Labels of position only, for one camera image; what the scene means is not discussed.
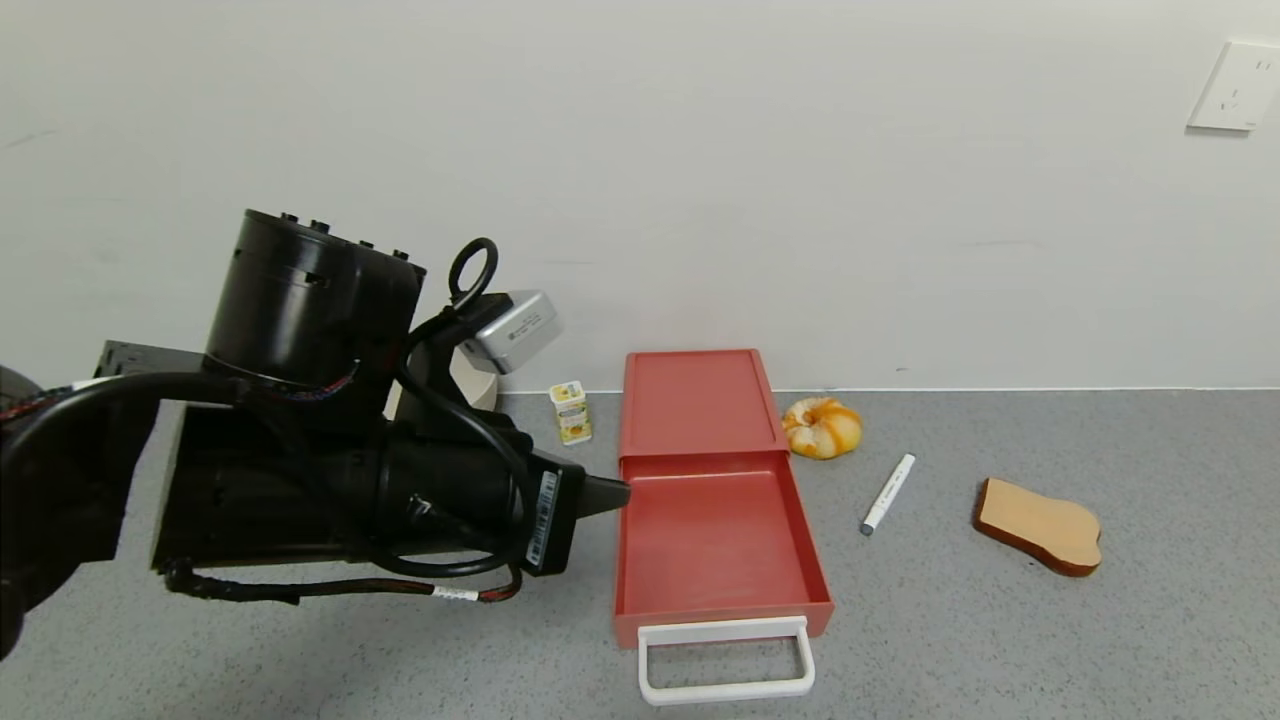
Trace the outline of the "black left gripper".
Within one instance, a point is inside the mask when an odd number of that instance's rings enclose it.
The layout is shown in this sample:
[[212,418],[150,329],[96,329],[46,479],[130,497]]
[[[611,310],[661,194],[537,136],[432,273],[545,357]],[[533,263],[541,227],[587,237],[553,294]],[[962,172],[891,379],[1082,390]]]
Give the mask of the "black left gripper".
[[529,442],[424,445],[422,524],[433,552],[483,551],[481,559],[428,562],[426,578],[471,577],[508,562],[535,577],[561,574],[577,519],[623,509],[627,483],[585,474],[580,465]]

